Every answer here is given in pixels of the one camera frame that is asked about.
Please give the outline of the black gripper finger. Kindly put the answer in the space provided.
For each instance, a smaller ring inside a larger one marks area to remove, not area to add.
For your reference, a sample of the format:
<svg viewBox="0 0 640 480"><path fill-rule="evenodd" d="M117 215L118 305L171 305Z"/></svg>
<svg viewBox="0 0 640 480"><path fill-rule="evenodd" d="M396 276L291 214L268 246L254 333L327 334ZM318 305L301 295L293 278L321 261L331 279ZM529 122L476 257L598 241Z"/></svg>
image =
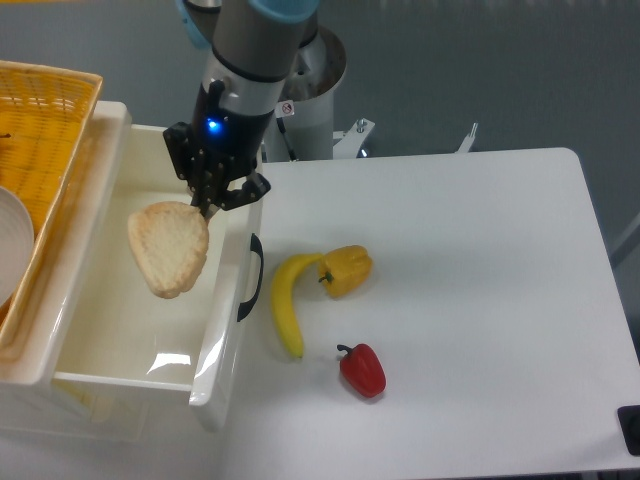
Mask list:
<svg viewBox="0 0 640 480"><path fill-rule="evenodd" d="M192 128L184 122L177 122L163 132L176 176L187 183L192 195L191 205L209 208L211 200L208 187L211 175L207 171L207 154L196 141Z"/></svg>
<svg viewBox="0 0 640 480"><path fill-rule="evenodd" d="M271 184L260 173L252 172L238 189L229 189L229 183L221 177L208 180L199 191L199 211L205 218L218 210L230 211L262 199L271 190Z"/></svg>

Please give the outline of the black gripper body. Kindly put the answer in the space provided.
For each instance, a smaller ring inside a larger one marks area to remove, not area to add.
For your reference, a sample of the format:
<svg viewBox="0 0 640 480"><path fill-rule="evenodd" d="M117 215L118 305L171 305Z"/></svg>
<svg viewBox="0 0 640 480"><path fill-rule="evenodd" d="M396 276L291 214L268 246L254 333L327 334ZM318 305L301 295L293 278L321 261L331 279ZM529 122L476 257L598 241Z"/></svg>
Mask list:
<svg viewBox="0 0 640 480"><path fill-rule="evenodd" d="M200 89L192 118L192 132L207 154L207 171L238 189L245 178L257 172L257 150L272 114L257 116L233 112L222 106L227 86L212 81Z"/></svg>

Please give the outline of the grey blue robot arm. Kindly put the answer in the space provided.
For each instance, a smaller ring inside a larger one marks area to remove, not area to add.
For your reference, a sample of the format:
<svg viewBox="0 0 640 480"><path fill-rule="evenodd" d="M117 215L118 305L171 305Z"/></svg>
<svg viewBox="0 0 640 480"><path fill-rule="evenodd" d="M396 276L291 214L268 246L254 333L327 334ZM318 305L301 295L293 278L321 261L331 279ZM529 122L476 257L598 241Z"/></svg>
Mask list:
<svg viewBox="0 0 640 480"><path fill-rule="evenodd" d="M315 1L180 1L190 34L209 48L192 118L163 138L176 176L203 217L260 200L270 189L258 149Z"/></svg>

